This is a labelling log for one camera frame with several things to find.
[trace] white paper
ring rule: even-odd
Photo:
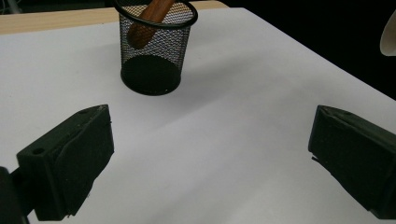
[[[396,56],[396,10],[385,25],[379,48],[385,56]]]
[[[122,83],[117,23],[0,35],[0,49],[10,172],[42,134],[109,104],[115,153],[62,223],[384,223],[307,146],[317,105],[396,133],[395,102],[243,8],[199,11],[181,83],[163,96]]]

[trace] pen holder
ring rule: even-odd
[[[180,84],[190,29],[198,13],[189,2],[176,0],[162,21],[145,20],[142,15],[154,1],[113,0],[120,15],[120,75],[133,91],[164,95]]]

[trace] wooden stick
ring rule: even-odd
[[[162,22],[175,0],[152,0],[139,18],[145,21]],[[155,35],[157,29],[134,22],[129,28],[127,40],[134,49],[142,49]]]

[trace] table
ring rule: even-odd
[[[42,134],[108,104],[115,153],[62,223],[384,223],[307,145],[317,105],[396,133],[395,102],[243,8],[198,12],[164,96],[123,85],[116,21],[0,35],[0,164],[16,169]]]

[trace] wooden table edge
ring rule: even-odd
[[[219,1],[191,2],[197,10],[226,8]],[[119,20],[114,7],[0,16],[0,35],[94,25]]]

